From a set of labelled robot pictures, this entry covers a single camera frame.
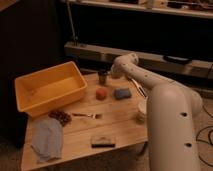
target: yellow object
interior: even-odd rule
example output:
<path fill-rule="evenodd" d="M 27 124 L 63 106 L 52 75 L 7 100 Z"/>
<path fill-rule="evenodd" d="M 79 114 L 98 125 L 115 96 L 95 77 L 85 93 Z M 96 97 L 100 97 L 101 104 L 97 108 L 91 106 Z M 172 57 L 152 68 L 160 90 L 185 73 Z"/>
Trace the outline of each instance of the yellow object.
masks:
<path fill-rule="evenodd" d="M 15 79 L 17 107 L 36 117 L 81 99 L 87 83 L 74 62 Z"/>

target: small object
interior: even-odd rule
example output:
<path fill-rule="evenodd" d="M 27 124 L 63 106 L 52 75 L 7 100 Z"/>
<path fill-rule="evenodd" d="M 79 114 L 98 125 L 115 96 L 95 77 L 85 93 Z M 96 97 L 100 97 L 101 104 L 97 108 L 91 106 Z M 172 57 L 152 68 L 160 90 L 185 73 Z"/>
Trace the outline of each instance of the small object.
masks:
<path fill-rule="evenodd" d="M 140 101 L 138 103 L 138 119 L 140 121 L 145 121 L 146 118 L 147 118 L 147 115 L 146 115 L 146 103 L 147 103 L 147 100 L 143 100 L 143 101 Z"/>
<path fill-rule="evenodd" d="M 107 70 L 102 69 L 98 71 L 98 78 L 99 78 L 100 85 L 106 84 L 107 75 L 108 75 Z"/>
<path fill-rule="evenodd" d="M 135 81 L 133 78 L 132 78 L 131 80 L 132 80 L 133 84 L 135 85 L 135 87 L 138 89 L 139 93 L 140 93 L 144 98 L 146 98 L 146 97 L 147 97 L 147 94 L 146 94 L 145 90 L 143 89 L 143 87 L 142 87 L 140 84 L 138 84 L 138 82 Z"/>
<path fill-rule="evenodd" d="M 69 114 L 64 111 L 54 110 L 49 113 L 49 117 L 57 119 L 62 126 L 65 126 L 67 123 L 71 122 L 72 118 Z"/>
<path fill-rule="evenodd" d="M 99 119 L 102 117 L 101 113 L 95 113 L 95 114 L 84 114 L 84 113 L 72 113 L 73 116 L 83 116 L 83 117 L 90 117 L 93 119 Z"/>
<path fill-rule="evenodd" d="M 124 98 L 132 97 L 132 94 L 131 94 L 129 88 L 121 88 L 121 89 L 114 90 L 114 96 L 117 100 L 121 100 Z"/>
<path fill-rule="evenodd" d="M 115 147 L 115 137 L 112 135 L 93 135 L 91 137 L 92 148 Z"/>
<path fill-rule="evenodd" d="M 96 99 L 104 100 L 107 97 L 107 91 L 105 88 L 98 88 L 96 90 Z"/>

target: small cup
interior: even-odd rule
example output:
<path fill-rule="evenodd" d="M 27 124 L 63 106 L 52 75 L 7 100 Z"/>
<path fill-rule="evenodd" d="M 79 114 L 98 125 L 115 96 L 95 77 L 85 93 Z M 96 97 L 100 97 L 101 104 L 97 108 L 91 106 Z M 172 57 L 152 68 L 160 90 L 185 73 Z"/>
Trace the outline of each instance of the small cup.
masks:
<path fill-rule="evenodd" d="M 99 70 L 98 71 L 98 78 L 99 78 L 99 84 L 100 85 L 104 85 L 106 84 L 106 80 L 107 80 L 107 70 Z"/>
<path fill-rule="evenodd" d="M 138 103 L 138 119 L 140 121 L 146 120 L 146 100 Z"/>

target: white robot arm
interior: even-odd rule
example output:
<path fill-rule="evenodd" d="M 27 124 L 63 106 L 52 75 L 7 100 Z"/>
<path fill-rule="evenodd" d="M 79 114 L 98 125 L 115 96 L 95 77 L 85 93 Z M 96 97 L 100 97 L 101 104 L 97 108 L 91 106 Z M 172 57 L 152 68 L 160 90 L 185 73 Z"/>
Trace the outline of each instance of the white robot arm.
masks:
<path fill-rule="evenodd" d="M 202 109 L 200 95 L 172 79 L 140 68 L 135 53 L 117 57 L 112 78 L 123 74 L 150 90 L 147 126 L 152 171 L 200 171 L 192 115 Z"/>

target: gray cloth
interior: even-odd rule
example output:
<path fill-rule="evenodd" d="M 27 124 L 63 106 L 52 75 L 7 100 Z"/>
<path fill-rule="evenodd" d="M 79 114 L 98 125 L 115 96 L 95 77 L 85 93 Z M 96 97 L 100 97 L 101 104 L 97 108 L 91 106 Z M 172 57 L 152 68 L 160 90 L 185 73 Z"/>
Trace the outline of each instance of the gray cloth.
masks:
<path fill-rule="evenodd" d="M 32 148 L 39 163 L 61 158 L 62 126 L 54 118 L 36 123 L 33 130 Z"/>

